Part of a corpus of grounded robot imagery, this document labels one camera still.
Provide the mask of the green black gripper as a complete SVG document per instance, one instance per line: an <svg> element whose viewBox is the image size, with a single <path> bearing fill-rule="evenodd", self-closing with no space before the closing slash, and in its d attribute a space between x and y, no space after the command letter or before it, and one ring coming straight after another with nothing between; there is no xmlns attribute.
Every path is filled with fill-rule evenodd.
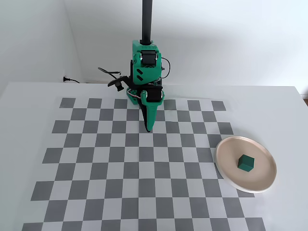
<svg viewBox="0 0 308 231"><path fill-rule="evenodd" d="M162 87L151 87L141 91L140 108L147 132L151 132L153 129L156 121L157 108L164 100L164 96L165 94Z"/></svg>

